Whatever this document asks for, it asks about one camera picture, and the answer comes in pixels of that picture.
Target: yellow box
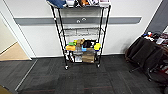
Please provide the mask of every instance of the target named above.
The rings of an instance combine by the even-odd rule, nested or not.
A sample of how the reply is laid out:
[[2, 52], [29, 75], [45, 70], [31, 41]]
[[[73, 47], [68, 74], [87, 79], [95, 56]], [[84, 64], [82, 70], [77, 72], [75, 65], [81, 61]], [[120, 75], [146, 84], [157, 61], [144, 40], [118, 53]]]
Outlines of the yellow box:
[[75, 46], [68, 45], [66, 46], [66, 50], [75, 51]]

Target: caster wheel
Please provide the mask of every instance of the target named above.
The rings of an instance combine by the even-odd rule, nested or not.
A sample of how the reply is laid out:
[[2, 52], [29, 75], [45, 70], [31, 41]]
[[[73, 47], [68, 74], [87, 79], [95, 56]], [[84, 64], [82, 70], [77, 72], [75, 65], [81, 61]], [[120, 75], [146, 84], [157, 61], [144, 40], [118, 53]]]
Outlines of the caster wheel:
[[100, 64], [97, 64], [97, 67], [99, 68], [99, 67], [100, 67]]
[[168, 94], [168, 87], [164, 89], [164, 94]]
[[132, 70], [130, 70], [129, 72], [132, 73]]
[[148, 81], [150, 81], [150, 82], [151, 82], [151, 81], [152, 81], [152, 79], [150, 79], [150, 78], [149, 78], [149, 79], [148, 79]]
[[67, 70], [67, 69], [68, 69], [68, 66], [65, 66], [65, 69]]

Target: item on shelf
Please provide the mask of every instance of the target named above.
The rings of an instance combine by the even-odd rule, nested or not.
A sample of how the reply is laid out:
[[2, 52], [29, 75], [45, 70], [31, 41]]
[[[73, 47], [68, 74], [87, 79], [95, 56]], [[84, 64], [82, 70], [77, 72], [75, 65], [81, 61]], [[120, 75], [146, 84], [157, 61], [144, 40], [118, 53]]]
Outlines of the item on shelf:
[[75, 46], [67, 45], [66, 50], [75, 51]]
[[90, 5], [97, 5], [99, 3], [98, 0], [88, 0]]
[[72, 51], [69, 51], [68, 58], [69, 58], [69, 61], [70, 61], [71, 63], [74, 63], [74, 62], [75, 62], [75, 57], [72, 55]]
[[166, 39], [168, 39], [168, 34], [162, 33], [161, 36], [156, 41], [156, 44], [162, 44]]
[[82, 2], [82, 0], [77, 0], [78, 1], [78, 4], [81, 6], [81, 7], [83, 7], [83, 2]]
[[96, 51], [99, 51], [100, 47], [101, 47], [101, 44], [100, 43], [96, 43], [96, 45], [94, 46], [94, 49]]
[[82, 0], [82, 4], [83, 4], [83, 6], [89, 5], [89, 2], [87, 0]]
[[87, 63], [94, 63], [95, 54], [90, 52], [83, 52], [82, 61]]
[[74, 43], [77, 43], [78, 40], [74, 40]]
[[66, 0], [68, 7], [74, 7], [75, 0]]
[[109, 0], [99, 0], [100, 7], [108, 7], [110, 5]]
[[75, 2], [74, 2], [74, 7], [76, 7], [77, 5], [78, 5], [78, 1], [75, 0]]
[[83, 48], [91, 48], [96, 43], [96, 40], [85, 40]]
[[64, 8], [64, 5], [66, 5], [66, 1], [63, 0], [46, 0], [46, 1], [49, 5], [57, 8]]
[[75, 56], [75, 62], [82, 62], [82, 56]]
[[85, 52], [85, 51], [87, 51], [87, 49], [86, 49], [86, 48], [83, 48], [83, 46], [82, 46], [82, 51]]
[[84, 42], [85, 42], [85, 39], [78, 39], [76, 42], [76, 47], [81, 47], [81, 45], [83, 45]]
[[69, 44], [68, 44], [68, 45], [75, 46], [75, 45], [76, 45], [76, 43], [75, 43], [75, 42], [69, 42]]

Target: metal shelf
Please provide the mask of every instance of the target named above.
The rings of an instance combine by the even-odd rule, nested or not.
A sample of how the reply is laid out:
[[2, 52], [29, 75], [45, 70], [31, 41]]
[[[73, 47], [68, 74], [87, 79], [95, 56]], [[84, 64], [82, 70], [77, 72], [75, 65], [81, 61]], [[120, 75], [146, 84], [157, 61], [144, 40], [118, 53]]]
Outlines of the metal shelf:
[[60, 8], [57, 8], [58, 15], [59, 15], [59, 20], [60, 20], [60, 26], [61, 26], [61, 29], [60, 29], [59, 26], [58, 26], [57, 17], [55, 15], [55, 8], [53, 6], [51, 6], [51, 10], [52, 10], [53, 16], [54, 16], [55, 26], [56, 26], [56, 29], [57, 29], [57, 32], [58, 32], [58, 37], [59, 37], [60, 45], [61, 45], [61, 48], [62, 48], [62, 53], [64, 55], [64, 61], [65, 61], [65, 64], [66, 64], [65, 65], [65, 69], [66, 70], [68, 69], [68, 64], [67, 64], [67, 60], [66, 60], [66, 51], [64, 49], [64, 47], [67, 45], [65, 37], [70, 37], [70, 36], [90, 36], [90, 35], [97, 35], [98, 37], [97, 37], [97, 41], [96, 42], [99, 43], [100, 39], [102, 40], [101, 43], [100, 43], [101, 44], [101, 50], [100, 50], [100, 55], [98, 56], [99, 59], [98, 59], [98, 63], [97, 63], [97, 67], [100, 67], [100, 60], [101, 60], [101, 55], [102, 55], [102, 51], [103, 51], [104, 40], [105, 40], [105, 36], [106, 36], [106, 30], [107, 30], [107, 24], [108, 24], [108, 18], [109, 18], [109, 13], [110, 13], [111, 5], [109, 5], [109, 7], [108, 7], [108, 13], [107, 13], [107, 16], [106, 16], [104, 29], [102, 29], [102, 22], [103, 22], [103, 14], [104, 14], [105, 7], [100, 7], [100, 8], [101, 8], [101, 18], [100, 18], [100, 25], [99, 25], [99, 27], [91, 27], [91, 28], [68, 28], [68, 29], [64, 28], [62, 17], [61, 17]]
[[103, 35], [104, 30], [99, 27], [93, 27], [93, 28], [67, 28], [61, 30], [60, 34], [63, 37], [71, 37], [71, 36], [90, 36], [90, 35]]

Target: box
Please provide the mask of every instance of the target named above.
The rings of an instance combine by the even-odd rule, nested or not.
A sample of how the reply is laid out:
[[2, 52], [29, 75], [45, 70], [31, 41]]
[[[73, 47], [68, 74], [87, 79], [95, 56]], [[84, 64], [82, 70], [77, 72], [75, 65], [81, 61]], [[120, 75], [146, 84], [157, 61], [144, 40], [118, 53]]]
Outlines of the box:
[[66, 46], [66, 50], [75, 51], [75, 46], [68, 45]]
[[81, 40], [80, 39], [77, 40], [76, 47], [81, 47]]
[[87, 63], [94, 63], [95, 55], [94, 53], [84, 52], [82, 55], [82, 61]]
[[111, 5], [110, 0], [99, 0], [100, 7], [108, 7]]
[[84, 43], [85, 39], [78, 39], [76, 42], [76, 47], [81, 47], [81, 45]]

